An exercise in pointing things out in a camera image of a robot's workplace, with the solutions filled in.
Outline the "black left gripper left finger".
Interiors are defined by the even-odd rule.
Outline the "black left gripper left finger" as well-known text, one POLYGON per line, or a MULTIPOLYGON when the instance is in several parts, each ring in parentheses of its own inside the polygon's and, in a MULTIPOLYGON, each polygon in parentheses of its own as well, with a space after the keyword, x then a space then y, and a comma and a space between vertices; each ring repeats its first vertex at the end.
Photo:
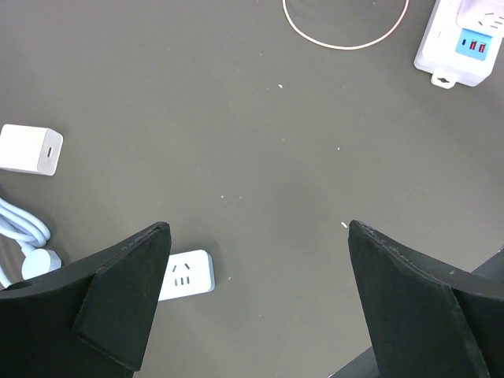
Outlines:
POLYGON ((3 377, 131 377, 143 363, 172 245, 157 222, 1 291, 3 377))

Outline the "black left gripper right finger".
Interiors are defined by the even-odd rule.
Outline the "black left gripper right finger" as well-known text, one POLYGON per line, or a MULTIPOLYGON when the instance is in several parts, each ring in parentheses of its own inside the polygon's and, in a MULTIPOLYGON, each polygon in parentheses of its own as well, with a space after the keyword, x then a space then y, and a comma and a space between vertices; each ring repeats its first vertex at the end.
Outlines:
POLYGON ((503 375, 503 252, 472 272, 353 220, 348 246, 382 377, 503 375))

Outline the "small white USB charger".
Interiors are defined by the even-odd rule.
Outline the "small white USB charger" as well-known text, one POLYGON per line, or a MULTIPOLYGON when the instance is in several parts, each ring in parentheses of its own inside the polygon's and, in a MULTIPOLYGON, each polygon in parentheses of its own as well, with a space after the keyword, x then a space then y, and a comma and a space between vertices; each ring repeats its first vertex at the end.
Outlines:
POLYGON ((4 124, 1 129, 1 169, 53 176, 63 135, 50 128, 4 124))

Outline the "white cube socket adapter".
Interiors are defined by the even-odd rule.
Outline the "white cube socket adapter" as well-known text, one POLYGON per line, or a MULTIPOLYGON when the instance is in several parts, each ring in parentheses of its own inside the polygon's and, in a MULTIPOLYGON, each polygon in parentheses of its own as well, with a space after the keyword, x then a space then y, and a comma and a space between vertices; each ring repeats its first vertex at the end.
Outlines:
POLYGON ((456 18, 460 28, 503 36, 503 0, 463 0, 456 18))

